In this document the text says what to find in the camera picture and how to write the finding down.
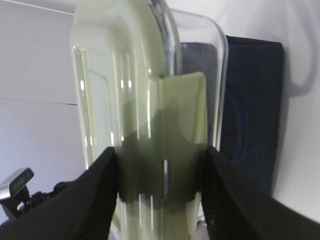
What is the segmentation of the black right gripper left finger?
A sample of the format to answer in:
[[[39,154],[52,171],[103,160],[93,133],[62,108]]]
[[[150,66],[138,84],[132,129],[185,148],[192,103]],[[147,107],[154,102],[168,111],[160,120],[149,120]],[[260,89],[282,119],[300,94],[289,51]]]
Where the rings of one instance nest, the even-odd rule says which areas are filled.
[[[0,227],[2,240],[107,240],[116,207],[116,154],[106,148],[59,193]]]

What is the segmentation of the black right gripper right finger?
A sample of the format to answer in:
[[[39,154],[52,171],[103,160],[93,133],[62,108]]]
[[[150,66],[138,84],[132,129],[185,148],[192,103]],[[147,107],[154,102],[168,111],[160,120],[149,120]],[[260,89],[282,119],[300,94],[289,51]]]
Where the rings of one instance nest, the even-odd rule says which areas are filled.
[[[214,147],[205,153],[202,207],[211,240],[318,240],[320,225],[256,188]]]

